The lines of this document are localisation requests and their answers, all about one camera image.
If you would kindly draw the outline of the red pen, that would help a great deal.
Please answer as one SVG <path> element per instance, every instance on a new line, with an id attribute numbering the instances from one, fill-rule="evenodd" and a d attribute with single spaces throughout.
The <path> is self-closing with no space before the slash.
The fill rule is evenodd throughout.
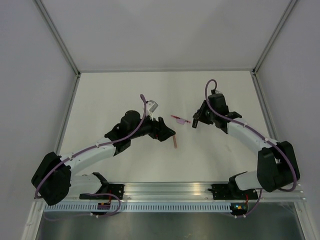
<path id="1" fill-rule="evenodd" d="M 181 117 L 176 116 L 176 115 L 171 115 L 171 117 L 174 118 L 175 120 L 176 120 L 176 119 L 184 119 L 184 118 L 181 118 Z"/>

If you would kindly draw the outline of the aluminium frame post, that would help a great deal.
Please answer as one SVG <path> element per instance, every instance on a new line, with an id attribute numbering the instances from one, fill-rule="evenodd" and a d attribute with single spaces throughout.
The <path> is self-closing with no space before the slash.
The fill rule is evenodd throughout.
<path id="1" fill-rule="evenodd" d="M 270 38 L 268 39 L 263 51 L 261 52 L 256 64 L 254 65 L 253 69 L 251 70 L 251 73 L 253 76 L 256 76 L 259 69 L 261 68 L 262 64 L 265 61 L 265 58 L 269 54 L 271 48 L 273 47 L 274 43 L 276 42 L 279 34 L 281 33 L 283 27 L 285 26 L 288 18 L 290 17 L 291 13 L 293 12 L 296 5 L 299 3 L 299 0 L 290 0 L 283 11 L 279 21 L 277 22 Z"/>
<path id="2" fill-rule="evenodd" d="M 46 8 L 45 4 L 42 0 L 33 0 L 32 1 L 36 8 L 38 9 L 43 21 L 47 25 L 51 35 L 53 36 L 55 42 L 58 45 L 58 48 L 60 49 L 63 57 L 65 58 L 68 65 L 71 67 L 74 74 L 79 77 L 81 75 L 81 72 L 79 68 L 77 67 L 74 59 L 72 58 L 70 51 L 68 50 L 63 38 L 61 37 L 48 9 Z"/>

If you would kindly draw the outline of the right aluminium frame post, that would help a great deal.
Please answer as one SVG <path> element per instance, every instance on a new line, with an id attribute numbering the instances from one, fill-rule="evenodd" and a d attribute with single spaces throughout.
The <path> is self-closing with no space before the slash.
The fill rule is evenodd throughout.
<path id="1" fill-rule="evenodd" d="M 265 61 L 265 58 L 269 54 L 271 48 L 273 47 L 274 43 L 276 42 L 279 34 L 281 33 L 283 27 L 285 26 L 288 18 L 290 17 L 291 13 L 293 12 L 296 5 L 299 3 L 299 0 L 290 0 L 283 11 L 279 21 L 277 22 L 270 38 L 268 39 L 263 51 L 261 52 L 256 64 L 254 65 L 253 69 L 251 70 L 251 73 L 253 76 L 256 76 L 259 69 L 261 68 L 262 64 Z"/>

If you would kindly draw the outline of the black purple-tipped marker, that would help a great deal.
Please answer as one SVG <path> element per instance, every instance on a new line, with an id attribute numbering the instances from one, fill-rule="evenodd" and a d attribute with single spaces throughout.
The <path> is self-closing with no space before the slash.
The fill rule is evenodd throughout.
<path id="1" fill-rule="evenodd" d="M 193 120 L 192 120 L 192 128 L 196 129 L 198 126 L 198 122 L 199 122 L 199 118 L 200 115 L 198 112 L 196 112 L 193 116 L 192 116 Z"/>

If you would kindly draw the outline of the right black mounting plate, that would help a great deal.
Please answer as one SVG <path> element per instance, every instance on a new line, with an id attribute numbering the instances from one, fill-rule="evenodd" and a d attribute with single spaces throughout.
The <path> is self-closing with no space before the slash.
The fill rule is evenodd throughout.
<path id="1" fill-rule="evenodd" d="M 227 183 L 212 184 L 207 189 L 214 200 L 257 200 L 258 194 L 254 189 L 235 191 Z"/>

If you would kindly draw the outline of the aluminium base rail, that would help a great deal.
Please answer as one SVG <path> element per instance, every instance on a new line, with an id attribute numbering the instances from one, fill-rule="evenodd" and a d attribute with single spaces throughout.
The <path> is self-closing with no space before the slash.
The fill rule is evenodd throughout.
<path id="1" fill-rule="evenodd" d="M 212 184 L 227 184 L 226 182 L 108 182 L 107 184 L 123 184 L 123 201 L 133 202 L 173 202 L 173 201 L 245 201 L 245 200 L 214 200 L 213 195 L 207 190 Z M 49 199 L 54 199 L 57 204 L 65 200 L 79 200 L 80 194 L 94 194 L 89 183 L 76 183 L 69 188 L 66 196 L 55 194 Z M 305 202 L 304 191 L 301 186 L 297 186 L 294 191 L 284 192 L 276 190 L 274 192 L 263 191 L 262 202 Z"/>

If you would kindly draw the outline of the light purple pen cap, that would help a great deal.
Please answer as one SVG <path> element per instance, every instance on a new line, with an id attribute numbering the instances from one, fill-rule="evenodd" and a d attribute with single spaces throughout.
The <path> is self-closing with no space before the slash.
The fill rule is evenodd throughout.
<path id="1" fill-rule="evenodd" d="M 188 121 L 186 119 L 183 119 L 183 118 L 177 118 L 176 122 L 179 123 L 179 124 L 182 124 L 182 125 L 184 125 L 185 123 L 188 123 Z"/>

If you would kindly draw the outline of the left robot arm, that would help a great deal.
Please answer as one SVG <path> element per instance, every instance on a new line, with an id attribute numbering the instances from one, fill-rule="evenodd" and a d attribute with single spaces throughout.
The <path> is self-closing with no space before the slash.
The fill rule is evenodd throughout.
<path id="1" fill-rule="evenodd" d="M 102 160 L 114 157 L 131 146 L 133 139 L 149 136 L 164 142 L 175 135 L 162 117 L 141 116 L 129 110 L 111 131 L 94 145 L 76 153 L 57 155 L 47 153 L 35 171 L 31 183 L 35 187 L 35 198 L 44 199 L 53 206 L 71 193 L 82 199 L 104 199 L 109 193 L 108 181 L 99 173 L 79 176 L 78 173 Z"/>

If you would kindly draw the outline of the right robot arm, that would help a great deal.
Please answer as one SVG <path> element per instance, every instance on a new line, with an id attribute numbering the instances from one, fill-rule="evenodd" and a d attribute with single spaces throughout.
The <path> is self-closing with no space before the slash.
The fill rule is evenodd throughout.
<path id="1" fill-rule="evenodd" d="M 292 185 L 293 191 L 300 179 L 294 148 L 288 141 L 279 142 L 263 136 L 250 127 L 236 111 L 230 111 L 223 94 L 214 93 L 205 99 L 193 115 L 192 127 L 198 123 L 215 125 L 230 135 L 257 157 L 257 169 L 238 173 L 228 180 L 228 194 L 235 199 L 249 190 L 286 191 L 285 186 Z"/>

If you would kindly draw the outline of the left aluminium frame post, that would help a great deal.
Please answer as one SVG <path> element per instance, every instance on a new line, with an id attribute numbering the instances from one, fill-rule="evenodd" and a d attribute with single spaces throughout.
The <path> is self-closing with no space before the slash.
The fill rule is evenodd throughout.
<path id="1" fill-rule="evenodd" d="M 68 50 L 63 38 L 61 37 L 48 9 L 46 8 L 45 4 L 42 0 L 33 0 L 32 1 L 36 8 L 38 9 L 43 21 L 47 25 L 51 35 L 53 36 L 55 42 L 58 45 L 58 48 L 60 49 L 63 57 L 65 58 L 68 65 L 71 67 L 74 74 L 79 77 L 81 75 L 81 72 L 79 68 L 77 67 L 74 59 L 72 58 L 70 51 Z"/>

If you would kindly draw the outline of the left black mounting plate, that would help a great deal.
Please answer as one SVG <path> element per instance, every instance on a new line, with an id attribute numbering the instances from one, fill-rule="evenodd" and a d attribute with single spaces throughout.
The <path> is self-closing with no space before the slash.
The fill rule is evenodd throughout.
<path id="1" fill-rule="evenodd" d="M 123 199 L 125 193 L 124 184 L 110 183 L 103 185 L 96 193 L 82 193 L 79 195 L 81 200 L 117 200 Z"/>

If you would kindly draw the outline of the black mounting plate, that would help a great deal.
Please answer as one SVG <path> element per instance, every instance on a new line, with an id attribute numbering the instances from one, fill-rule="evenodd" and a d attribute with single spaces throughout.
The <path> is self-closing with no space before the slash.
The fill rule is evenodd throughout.
<path id="1" fill-rule="evenodd" d="M 123 199 L 125 193 L 124 184 L 110 183 L 103 185 L 96 193 L 82 193 L 79 195 L 81 200 L 117 200 Z"/>
<path id="2" fill-rule="evenodd" d="M 212 184 L 207 189 L 214 200 L 257 200 L 258 194 L 254 189 L 235 191 L 227 183 Z"/>

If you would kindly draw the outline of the orange highlighter pen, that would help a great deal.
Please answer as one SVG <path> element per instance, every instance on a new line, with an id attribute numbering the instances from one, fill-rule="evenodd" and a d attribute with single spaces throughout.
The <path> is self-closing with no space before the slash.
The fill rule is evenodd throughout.
<path id="1" fill-rule="evenodd" d="M 174 135 L 174 136 L 172 137 L 172 139 L 173 139 L 173 145 L 174 145 L 174 148 L 175 148 L 175 149 L 177 149 L 177 148 L 178 148 L 178 144 L 177 144 L 177 138 L 176 138 L 176 135 Z"/>

